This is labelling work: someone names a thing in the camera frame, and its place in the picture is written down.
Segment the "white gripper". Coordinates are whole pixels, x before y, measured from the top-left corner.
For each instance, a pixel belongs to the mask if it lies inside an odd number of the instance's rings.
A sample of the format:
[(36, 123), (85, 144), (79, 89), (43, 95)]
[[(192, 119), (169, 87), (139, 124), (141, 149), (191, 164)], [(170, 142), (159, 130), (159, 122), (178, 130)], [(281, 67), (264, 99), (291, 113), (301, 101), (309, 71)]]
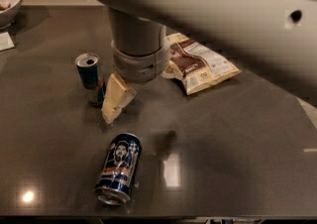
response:
[(114, 67), (118, 73), (114, 72), (109, 76), (101, 109), (102, 117), (107, 124), (112, 124), (137, 94), (137, 91), (125, 80), (134, 83), (151, 81), (161, 75), (169, 63), (167, 38), (163, 39), (161, 48), (145, 56), (127, 55), (118, 50), (114, 43), (111, 43), (111, 46)]

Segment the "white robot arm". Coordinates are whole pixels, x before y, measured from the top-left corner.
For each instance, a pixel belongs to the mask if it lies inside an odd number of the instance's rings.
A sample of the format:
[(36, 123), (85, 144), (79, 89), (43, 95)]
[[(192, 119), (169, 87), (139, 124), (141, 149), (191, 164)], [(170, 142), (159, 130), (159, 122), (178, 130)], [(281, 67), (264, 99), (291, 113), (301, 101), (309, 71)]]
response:
[(317, 103), (317, 0), (97, 1), (109, 9), (116, 69), (132, 82), (164, 70), (173, 29)]

